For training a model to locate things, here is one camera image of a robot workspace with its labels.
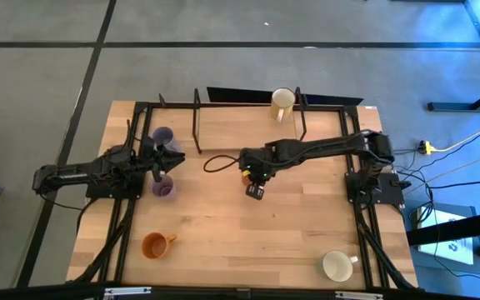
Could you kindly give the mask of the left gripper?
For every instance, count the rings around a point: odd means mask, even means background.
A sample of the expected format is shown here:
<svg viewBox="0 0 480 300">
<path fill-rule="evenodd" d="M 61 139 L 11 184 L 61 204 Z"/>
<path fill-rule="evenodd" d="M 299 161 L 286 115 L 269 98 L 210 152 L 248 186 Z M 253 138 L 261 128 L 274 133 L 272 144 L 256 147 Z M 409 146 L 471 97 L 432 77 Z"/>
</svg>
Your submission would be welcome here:
<svg viewBox="0 0 480 300">
<path fill-rule="evenodd" d="M 176 166 L 184 162 L 185 153 L 176 152 L 163 148 L 158 150 L 155 141 L 151 137 L 143 137 L 140 140 L 139 169 L 151 172 L 156 183 L 163 180 L 162 172 L 169 173 Z"/>
</svg>

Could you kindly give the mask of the lavender blue coffee mug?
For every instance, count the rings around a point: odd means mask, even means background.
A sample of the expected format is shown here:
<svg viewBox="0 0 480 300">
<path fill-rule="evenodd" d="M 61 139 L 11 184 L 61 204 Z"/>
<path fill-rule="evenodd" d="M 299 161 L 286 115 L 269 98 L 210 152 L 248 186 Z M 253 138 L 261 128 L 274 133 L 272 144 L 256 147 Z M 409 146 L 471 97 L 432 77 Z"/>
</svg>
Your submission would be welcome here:
<svg viewBox="0 0 480 300">
<path fill-rule="evenodd" d="M 174 137 L 170 127 L 158 127 L 152 133 L 152 139 L 157 147 L 166 148 L 168 151 L 181 152 L 181 148 Z"/>
</svg>

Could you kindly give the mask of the mauve purple coffee mug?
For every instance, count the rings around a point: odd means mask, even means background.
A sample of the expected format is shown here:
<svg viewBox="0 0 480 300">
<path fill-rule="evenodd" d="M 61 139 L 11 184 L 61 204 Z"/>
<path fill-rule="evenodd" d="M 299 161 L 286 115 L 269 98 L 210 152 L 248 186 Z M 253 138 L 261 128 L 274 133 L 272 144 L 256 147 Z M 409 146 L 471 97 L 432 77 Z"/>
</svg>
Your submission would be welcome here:
<svg viewBox="0 0 480 300">
<path fill-rule="evenodd" d="M 160 182 L 152 179 L 149 185 L 149 190 L 153 196 L 167 200 L 173 200 L 177 193 L 173 179 L 167 174 L 161 176 Z"/>
</svg>

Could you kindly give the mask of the orange coffee mug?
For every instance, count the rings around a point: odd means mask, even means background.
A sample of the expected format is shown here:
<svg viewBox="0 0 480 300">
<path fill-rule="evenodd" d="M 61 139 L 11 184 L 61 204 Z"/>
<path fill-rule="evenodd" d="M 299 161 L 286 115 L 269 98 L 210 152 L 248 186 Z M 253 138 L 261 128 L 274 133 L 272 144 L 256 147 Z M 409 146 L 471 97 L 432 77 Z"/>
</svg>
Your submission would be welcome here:
<svg viewBox="0 0 480 300">
<path fill-rule="evenodd" d="M 177 237 L 176 234 L 163 235 L 160 232 L 151 232 L 142 240 L 142 254 L 149 259 L 162 258 L 170 252 Z"/>
</svg>

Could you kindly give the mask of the yellow coffee mug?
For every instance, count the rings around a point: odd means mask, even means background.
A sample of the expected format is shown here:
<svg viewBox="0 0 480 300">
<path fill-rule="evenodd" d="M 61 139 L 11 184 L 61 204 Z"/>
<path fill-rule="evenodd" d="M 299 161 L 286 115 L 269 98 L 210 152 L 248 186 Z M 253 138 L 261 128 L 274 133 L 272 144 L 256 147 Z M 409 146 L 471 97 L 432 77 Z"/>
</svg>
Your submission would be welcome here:
<svg viewBox="0 0 480 300">
<path fill-rule="evenodd" d="M 277 122 L 282 122 L 293 111 L 296 102 L 295 93 L 285 87 L 280 87 L 272 92 L 270 115 Z"/>
</svg>

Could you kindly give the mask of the teal coffee mug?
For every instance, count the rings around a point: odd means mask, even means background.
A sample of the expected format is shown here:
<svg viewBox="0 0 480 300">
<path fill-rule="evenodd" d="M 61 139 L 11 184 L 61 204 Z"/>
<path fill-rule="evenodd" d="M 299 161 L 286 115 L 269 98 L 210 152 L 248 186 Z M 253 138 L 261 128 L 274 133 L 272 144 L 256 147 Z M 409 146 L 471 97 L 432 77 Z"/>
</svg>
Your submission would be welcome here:
<svg viewBox="0 0 480 300">
<path fill-rule="evenodd" d="M 353 275 L 353 264 L 357 262 L 357 256 L 348 256 L 341 251 L 331 251 L 322 258 L 322 270 L 332 281 L 343 283 Z"/>
</svg>

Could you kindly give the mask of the black flat panel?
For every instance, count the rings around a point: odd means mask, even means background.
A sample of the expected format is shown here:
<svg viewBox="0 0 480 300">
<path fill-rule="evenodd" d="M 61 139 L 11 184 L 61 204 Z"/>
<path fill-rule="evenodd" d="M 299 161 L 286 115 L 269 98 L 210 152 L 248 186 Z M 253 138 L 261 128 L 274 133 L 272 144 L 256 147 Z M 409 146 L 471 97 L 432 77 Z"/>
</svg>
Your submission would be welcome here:
<svg viewBox="0 0 480 300">
<path fill-rule="evenodd" d="M 270 103 L 272 91 L 207 87 L 211 103 Z M 358 106 L 360 97 L 328 96 L 304 93 L 308 105 Z"/>
</svg>

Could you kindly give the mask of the black table edge bar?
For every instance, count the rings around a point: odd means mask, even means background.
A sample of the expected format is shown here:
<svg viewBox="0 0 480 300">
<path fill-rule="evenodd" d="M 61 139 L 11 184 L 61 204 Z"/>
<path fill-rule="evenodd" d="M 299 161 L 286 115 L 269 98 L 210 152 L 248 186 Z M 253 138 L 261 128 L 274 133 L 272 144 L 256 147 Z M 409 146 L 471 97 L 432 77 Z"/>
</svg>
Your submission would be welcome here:
<svg viewBox="0 0 480 300">
<path fill-rule="evenodd" d="M 106 288 L 152 287 L 121 286 L 115 282 L 70 282 L 60 285 L 15 287 L 0 289 L 0 300 L 87 300 L 104 298 Z M 147 300 L 342 300 L 336 299 L 336 291 L 351 290 L 308 290 L 273 289 L 249 287 L 152 287 L 150 294 L 121 296 L 113 298 L 142 298 Z M 364 293 L 382 294 L 384 300 L 480 300 L 479 297 L 464 297 L 442 293 L 426 292 L 422 289 L 392 289 L 372 287 Z"/>
</svg>

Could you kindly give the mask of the white box with logo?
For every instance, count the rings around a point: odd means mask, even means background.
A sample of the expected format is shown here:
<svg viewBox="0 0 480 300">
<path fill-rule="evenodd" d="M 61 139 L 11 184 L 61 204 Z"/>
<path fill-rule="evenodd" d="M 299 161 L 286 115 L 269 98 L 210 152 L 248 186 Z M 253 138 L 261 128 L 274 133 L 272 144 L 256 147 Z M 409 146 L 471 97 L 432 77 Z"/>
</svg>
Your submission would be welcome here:
<svg viewBox="0 0 480 300">
<path fill-rule="evenodd" d="M 417 229 L 436 226 L 440 223 L 454 222 L 464 219 L 464 216 L 450 212 L 437 211 L 433 208 L 418 209 L 417 215 L 420 217 L 424 213 L 424 219 L 417 224 Z M 446 258 L 447 260 L 458 263 L 473 265 L 473 239 L 465 237 L 464 239 L 429 243 L 419 245 L 417 250 L 421 253 L 431 254 L 436 257 Z"/>
</svg>

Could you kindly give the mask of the black stand crossbar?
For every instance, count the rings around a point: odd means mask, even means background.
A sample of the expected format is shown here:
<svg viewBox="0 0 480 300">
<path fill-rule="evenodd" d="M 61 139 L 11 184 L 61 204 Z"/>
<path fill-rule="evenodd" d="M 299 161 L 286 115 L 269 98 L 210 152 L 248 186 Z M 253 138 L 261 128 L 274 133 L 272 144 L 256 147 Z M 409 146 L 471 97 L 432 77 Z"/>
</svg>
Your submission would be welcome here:
<svg viewBox="0 0 480 300">
<path fill-rule="evenodd" d="M 407 232 L 410 246 L 440 243 L 480 236 L 480 215 L 466 217 L 451 222 L 438 222 L 436 214 L 431 214 L 433 224 Z"/>
</svg>

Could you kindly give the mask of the wooden shelf with black frame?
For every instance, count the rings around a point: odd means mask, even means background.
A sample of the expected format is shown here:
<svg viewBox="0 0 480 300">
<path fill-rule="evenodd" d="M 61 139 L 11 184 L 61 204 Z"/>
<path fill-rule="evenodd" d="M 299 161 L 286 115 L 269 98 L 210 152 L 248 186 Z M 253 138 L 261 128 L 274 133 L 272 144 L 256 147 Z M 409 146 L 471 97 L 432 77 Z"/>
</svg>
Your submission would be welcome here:
<svg viewBox="0 0 480 300">
<path fill-rule="evenodd" d="M 295 119 L 295 110 L 304 112 L 306 103 L 301 89 L 292 90 L 296 102 L 282 122 L 270 115 L 270 103 L 201 102 L 193 100 L 192 138 L 197 150 L 225 151 L 257 148 L 273 140 L 303 139 L 307 132 L 304 117 Z"/>
</svg>

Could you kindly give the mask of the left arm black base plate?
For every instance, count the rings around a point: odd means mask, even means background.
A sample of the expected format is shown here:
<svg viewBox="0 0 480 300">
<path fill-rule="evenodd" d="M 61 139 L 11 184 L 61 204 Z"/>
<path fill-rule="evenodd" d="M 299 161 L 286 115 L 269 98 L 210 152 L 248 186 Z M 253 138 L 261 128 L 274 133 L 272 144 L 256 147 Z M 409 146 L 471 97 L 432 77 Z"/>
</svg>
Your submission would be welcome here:
<svg viewBox="0 0 480 300">
<path fill-rule="evenodd" d="M 93 181 L 87 185 L 88 198 L 137 198 L 143 190 L 144 172 L 111 172 L 93 175 Z"/>
</svg>

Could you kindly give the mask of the black aluminium table frame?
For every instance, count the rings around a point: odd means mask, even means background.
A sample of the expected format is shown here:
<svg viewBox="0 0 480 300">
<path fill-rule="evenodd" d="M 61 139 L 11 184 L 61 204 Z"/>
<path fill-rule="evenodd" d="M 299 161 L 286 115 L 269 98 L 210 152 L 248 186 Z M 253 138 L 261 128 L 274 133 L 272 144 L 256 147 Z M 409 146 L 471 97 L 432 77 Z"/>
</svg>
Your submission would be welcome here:
<svg viewBox="0 0 480 300">
<path fill-rule="evenodd" d="M 338 137 L 353 130 L 343 112 L 296 112 L 304 117 L 305 138 Z M 169 127 L 186 154 L 171 175 L 173 200 L 144 191 L 136 202 L 123 267 L 113 254 L 107 279 L 126 284 L 175 287 L 335 289 L 322 272 L 325 253 L 360 253 L 353 209 L 344 175 L 357 160 L 329 157 L 280 172 L 264 198 L 245 193 L 230 157 L 238 150 L 198 151 L 193 110 L 154 108 L 151 128 Z M 159 259 L 141 250 L 149 233 L 176 234 L 170 252 Z"/>
</svg>

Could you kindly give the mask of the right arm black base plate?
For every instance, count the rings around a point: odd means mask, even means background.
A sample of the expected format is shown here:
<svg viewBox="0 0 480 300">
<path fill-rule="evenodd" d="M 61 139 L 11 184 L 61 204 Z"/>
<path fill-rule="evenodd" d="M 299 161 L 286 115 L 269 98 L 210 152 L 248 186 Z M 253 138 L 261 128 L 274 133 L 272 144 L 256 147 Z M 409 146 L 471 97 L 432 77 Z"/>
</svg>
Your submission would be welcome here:
<svg viewBox="0 0 480 300">
<path fill-rule="evenodd" d="M 396 173 L 381 172 L 378 176 L 378 186 L 371 192 L 366 192 L 359 185 L 359 174 L 349 172 L 345 174 L 347 199 L 350 203 L 403 205 L 403 190 L 411 183 L 402 181 Z"/>
</svg>

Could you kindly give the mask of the silver metal bracket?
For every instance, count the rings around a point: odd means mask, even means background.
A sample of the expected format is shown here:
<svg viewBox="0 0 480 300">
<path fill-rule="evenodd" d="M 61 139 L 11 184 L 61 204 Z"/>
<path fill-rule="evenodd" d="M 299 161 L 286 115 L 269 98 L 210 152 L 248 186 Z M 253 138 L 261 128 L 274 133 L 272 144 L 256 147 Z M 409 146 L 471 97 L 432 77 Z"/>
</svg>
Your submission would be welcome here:
<svg viewBox="0 0 480 300">
<path fill-rule="evenodd" d="M 152 287 L 108 287 L 104 290 L 104 298 L 150 294 Z"/>
<path fill-rule="evenodd" d="M 382 294 L 370 292 L 336 291 L 334 296 L 342 300 L 384 300 Z"/>
</svg>

